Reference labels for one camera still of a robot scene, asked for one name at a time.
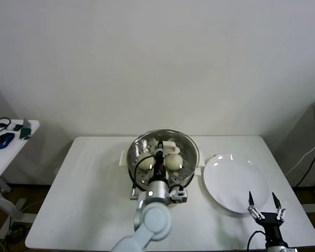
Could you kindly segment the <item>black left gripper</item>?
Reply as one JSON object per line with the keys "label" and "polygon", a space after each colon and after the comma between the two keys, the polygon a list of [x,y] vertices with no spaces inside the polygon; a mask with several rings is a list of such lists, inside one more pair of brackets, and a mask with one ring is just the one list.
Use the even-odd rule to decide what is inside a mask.
{"label": "black left gripper", "polygon": [[163,141],[159,141],[156,147],[155,163],[153,166],[152,181],[167,182],[166,167],[164,165]]}

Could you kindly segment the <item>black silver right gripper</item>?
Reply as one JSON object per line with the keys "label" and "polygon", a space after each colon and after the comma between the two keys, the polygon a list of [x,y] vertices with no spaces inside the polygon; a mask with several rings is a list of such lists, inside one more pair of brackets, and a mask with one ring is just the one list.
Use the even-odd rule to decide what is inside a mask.
{"label": "black silver right gripper", "polygon": [[266,245],[285,245],[286,243],[282,238],[280,226],[284,223],[286,209],[282,207],[280,200],[274,192],[272,192],[272,197],[277,213],[260,212],[255,206],[251,191],[249,191],[248,211],[256,223],[264,228]]}

